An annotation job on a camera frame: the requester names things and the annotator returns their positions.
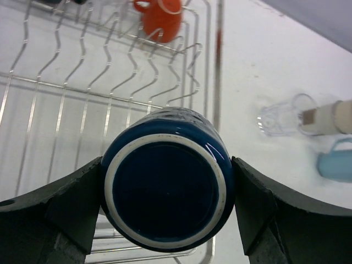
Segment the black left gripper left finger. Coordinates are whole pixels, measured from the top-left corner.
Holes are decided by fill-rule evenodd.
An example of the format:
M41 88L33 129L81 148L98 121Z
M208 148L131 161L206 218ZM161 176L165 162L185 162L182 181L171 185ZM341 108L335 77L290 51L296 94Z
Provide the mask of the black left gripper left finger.
M100 209L101 158L1 202L1 263L84 263Z

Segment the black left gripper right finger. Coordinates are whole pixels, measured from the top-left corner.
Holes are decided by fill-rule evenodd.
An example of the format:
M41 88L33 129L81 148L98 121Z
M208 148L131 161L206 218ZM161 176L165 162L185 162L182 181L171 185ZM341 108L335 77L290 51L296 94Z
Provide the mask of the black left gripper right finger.
M293 190L233 157L235 211L250 263L351 263L351 210Z

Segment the light blue cup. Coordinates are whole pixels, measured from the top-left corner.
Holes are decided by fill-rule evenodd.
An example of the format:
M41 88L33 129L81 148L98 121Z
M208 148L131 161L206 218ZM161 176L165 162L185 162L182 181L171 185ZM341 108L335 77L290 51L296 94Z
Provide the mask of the light blue cup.
M351 138L337 140L326 153L319 153L316 169L320 176L338 181L351 183L351 149L338 150L341 144L351 143Z

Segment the clear plastic cup front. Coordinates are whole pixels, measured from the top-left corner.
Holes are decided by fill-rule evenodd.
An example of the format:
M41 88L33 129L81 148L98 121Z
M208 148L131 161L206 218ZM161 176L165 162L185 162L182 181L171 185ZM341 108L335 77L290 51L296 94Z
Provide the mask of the clear plastic cup front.
M316 101L306 93L261 108L257 116L260 130L267 136L292 136L301 132L303 113L317 107Z

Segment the dark blue mug front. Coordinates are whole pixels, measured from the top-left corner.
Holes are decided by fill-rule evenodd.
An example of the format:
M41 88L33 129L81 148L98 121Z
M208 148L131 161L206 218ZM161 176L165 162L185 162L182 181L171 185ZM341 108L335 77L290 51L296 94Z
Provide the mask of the dark blue mug front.
M99 184L110 224L157 252L205 243L235 202L235 176L220 135L183 107L153 111L120 133L101 159Z

